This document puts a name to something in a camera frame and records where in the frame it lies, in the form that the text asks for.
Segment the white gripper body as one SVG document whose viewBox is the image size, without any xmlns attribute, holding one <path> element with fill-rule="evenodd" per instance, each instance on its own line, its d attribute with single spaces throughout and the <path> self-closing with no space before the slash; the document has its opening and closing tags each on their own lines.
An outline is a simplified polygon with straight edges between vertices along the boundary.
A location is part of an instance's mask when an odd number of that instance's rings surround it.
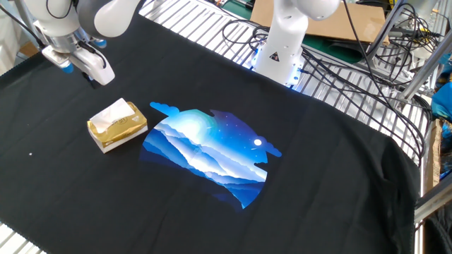
<svg viewBox="0 0 452 254">
<path fill-rule="evenodd" d="M 115 73 L 105 56 L 91 46 L 81 47 L 70 53 L 69 60 L 101 85 L 107 85 L 115 78 Z"/>
</svg>

